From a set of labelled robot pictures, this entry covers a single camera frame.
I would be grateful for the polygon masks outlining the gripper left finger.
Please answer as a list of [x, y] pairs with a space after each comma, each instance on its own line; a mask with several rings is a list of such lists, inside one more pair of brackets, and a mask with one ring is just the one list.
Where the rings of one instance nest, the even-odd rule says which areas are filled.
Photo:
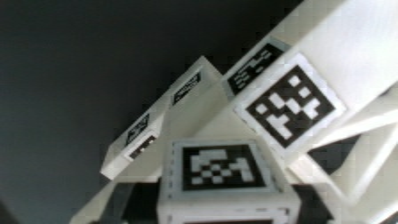
[[158, 189], [158, 182], [110, 182], [69, 224], [158, 224]]

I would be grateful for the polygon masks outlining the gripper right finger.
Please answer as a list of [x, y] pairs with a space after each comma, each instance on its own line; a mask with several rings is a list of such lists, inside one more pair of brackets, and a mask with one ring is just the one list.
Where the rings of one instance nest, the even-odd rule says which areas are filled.
[[332, 192], [325, 184], [293, 184], [300, 198], [294, 224], [355, 224], [355, 221], [332, 211]]

